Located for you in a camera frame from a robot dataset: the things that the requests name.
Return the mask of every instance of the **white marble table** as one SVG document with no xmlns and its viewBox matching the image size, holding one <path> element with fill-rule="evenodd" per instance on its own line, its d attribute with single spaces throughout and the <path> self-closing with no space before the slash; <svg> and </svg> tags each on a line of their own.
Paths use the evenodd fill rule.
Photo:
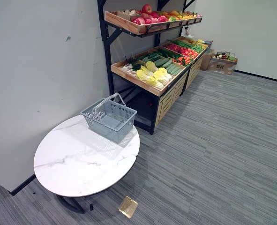
<svg viewBox="0 0 277 225">
<path fill-rule="evenodd" d="M 135 127 L 116 144 L 89 130 L 84 117 L 78 115 L 44 137 L 34 156 L 34 172 L 61 203 L 84 213 L 73 197 L 98 193 L 123 178 L 136 160 L 139 145 Z M 70 197 L 76 207 L 63 196 Z"/>
</svg>

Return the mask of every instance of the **gray plastic basket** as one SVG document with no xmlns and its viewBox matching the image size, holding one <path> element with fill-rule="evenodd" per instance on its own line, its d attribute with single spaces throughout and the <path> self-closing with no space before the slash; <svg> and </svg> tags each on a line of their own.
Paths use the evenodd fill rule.
<svg viewBox="0 0 277 225">
<path fill-rule="evenodd" d="M 119 96 L 123 105 L 115 102 Z M 103 98 L 81 112 L 89 128 L 103 137 L 120 143 L 132 130 L 137 111 L 126 107 L 119 93 Z"/>
</svg>

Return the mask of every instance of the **red apple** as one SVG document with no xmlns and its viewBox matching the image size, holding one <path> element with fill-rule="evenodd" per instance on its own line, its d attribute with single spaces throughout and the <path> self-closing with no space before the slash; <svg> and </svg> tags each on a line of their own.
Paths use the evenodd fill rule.
<svg viewBox="0 0 277 225">
<path fill-rule="evenodd" d="M 158 23 L 158 19 L 157 18 L 152 18 L 152 23 Z"/>
<path fill-rule="evenodd" d="M 142 17 L 137 18 L 141 24 L 145 24 L 145 20 Z"/>
<path fill-rule="evenodd" d="M 150 14 L 152 12 L 152 7 L 150 4 L 145 4 L 143 7 L 142 7 L 142 12 L 143 13 L 147 13 L 147 14 Z"/>
<path fill-rule="evenodd" d="M 146 13 L 142 13 L 142 18 L 143 19 L 152 19 L 153 17 L 149 14 L 146 14 Z"/>
<path fill-rule="evenodd" d="M 145 24 L 150 24 L 152 23 L 152 20 L 151 19 L 144 19 L 145 20 Z"/>
<path fill-rule="evenodd" d="M 131 22 L 134 22 L 134 23 L 136 23 L 138 25 L 141 25 L 141 23 L 140 23 L 138 18 L 132 19 Z"/>
<path fill-rule="evenodd" d="M 158 18 L 159 15 L 157 12 L 151 12 L 150 15 L 153 17 L 153 18 Z"/>
<path fill-rule="evenodd" d="M 167 21 L 167 18 L 165 15 L 161 15 L 160 17 L 158 17 L 158 22 L 166 22 Z"/>
<path fill-rule="evenodd" d="M 143 18 L 143 19 L 149 19 L 149 15 L 146 14 L 146 13 L 142 13 L 142 18 Z"/>
</svg>

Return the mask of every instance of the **basket handle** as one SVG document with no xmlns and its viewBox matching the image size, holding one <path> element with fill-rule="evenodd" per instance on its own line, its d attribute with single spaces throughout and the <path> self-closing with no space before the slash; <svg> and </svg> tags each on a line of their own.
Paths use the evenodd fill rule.
<svg viewBox="0 0 277 225">
<path fill-rule="evenodd" d="M 116 97 L 119 96 L 120 97 L 120 100 L 122 102 L 122 104 L 124 104 L 124 106 L 126 106 L 124 100 L 122 99 L 121 95 L 119 93 L 114 93 L 113 95 L 110 95 L 109 97 L 105 98 L 103 101 L 101 101 L 99 104 L 97 104 L 93 109 L 92 109 L 92 113 L 94 113 L 99 107 L 101 107 L 103 104 L 105 104 L 106 102 L 108 102 L 109 100 L 111 100 L 112 98 L 114 98 L 114 101 L 116 99 Z M 103 123 L 101 121 L 101 118 L 100 118 L 100 115 L 97 113 L 97 117 L 100 121 L 100 123 Z"/>
</svg>

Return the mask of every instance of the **floor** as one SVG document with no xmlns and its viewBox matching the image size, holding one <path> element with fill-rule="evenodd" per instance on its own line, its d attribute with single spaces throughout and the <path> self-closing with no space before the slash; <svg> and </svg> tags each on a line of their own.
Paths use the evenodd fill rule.
<svg viewBox="0 0 277 225">
<path fill-rule="evenodd" d="M 85 214 L 35 179 L 14 197 L 0 187 L 0 225 L 277 225 L 277 82 L 202 71 L 153 136 L 138 131 L 134 167 L 79 198 Z M 125 195 L 131 219 L 117 211 Z"/>
</svg>

